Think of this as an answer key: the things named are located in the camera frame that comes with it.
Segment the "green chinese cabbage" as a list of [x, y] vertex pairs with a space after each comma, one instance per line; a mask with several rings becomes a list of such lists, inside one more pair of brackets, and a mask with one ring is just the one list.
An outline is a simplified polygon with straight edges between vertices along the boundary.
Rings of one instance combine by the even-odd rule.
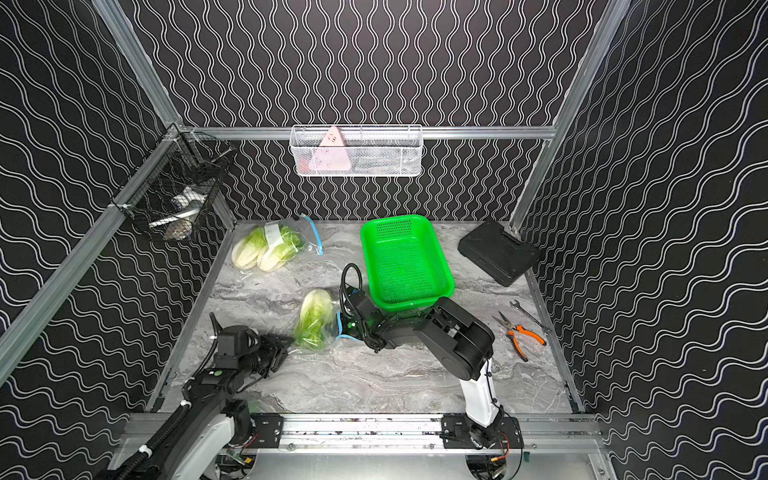
[[322, 349], [327, 343], [333, 319], [334, 304], [330, 293], [324, 289], [310, 291], [302, 301], [294, 328], [296, 344], [305, 349]]

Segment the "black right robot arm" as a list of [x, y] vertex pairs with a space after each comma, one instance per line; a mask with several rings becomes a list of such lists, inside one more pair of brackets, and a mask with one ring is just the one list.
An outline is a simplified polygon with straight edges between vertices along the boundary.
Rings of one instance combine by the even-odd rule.
[[386, 314], [360, 288], [340, 289], [338, 335], [363, 342], [378, 353], [404, 345], [424, 345], [459, 380], [465, 410], [462, 424], [443, 436], [492, 448], [503, 438], [504, 410], [492, 380], [495, 336], [490, 328], [447, 297], [414, 314]]

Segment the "pale chinese cabbage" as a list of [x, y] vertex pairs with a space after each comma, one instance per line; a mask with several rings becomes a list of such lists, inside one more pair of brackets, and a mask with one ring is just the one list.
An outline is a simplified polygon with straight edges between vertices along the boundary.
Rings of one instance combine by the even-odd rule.
[[253, 269], [267, 249], [265, 230], [262, 226], [257, 226], [233, 246], [231, 262], [239, 270]]
[[278, 222], [268, 223], [264, 227], [268, 249], [257, 264], [264, 272], [280, 269], [296, 256], [304, 247], [303, 237], [286, 225]]

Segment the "zip-top bag with two cabbages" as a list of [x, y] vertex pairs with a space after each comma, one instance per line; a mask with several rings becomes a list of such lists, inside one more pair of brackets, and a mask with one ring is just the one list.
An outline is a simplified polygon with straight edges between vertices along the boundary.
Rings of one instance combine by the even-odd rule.
[[300, 215], [240, 227], [230, 264], [242, 272], [272, 273], [305, 254], [323, 256], [324, 245], [315, 221]]

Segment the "zip-top bag blue seal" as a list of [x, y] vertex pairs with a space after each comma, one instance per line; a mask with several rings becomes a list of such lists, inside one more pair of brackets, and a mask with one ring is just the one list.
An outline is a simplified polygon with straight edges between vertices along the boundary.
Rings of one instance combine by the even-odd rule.
[[305, 295], [292, 338], [298, 348], [313, 351], [322, 351], [339, 339], [361, 343], [342, 332], [339, 301], [325, 289], [314, 289]]

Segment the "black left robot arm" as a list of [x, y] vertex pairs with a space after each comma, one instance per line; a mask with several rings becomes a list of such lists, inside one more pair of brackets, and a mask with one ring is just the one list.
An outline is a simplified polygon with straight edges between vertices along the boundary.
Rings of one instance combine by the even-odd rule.
[[216, 334], [204, 360], [182, 387], [168, 419], [137, 450], [98, 479], [199, 479], [227, 446], [256, 437], [248, 402], [238, 396], [246, 379], [276, 372], [293, 338], [227, 327]]

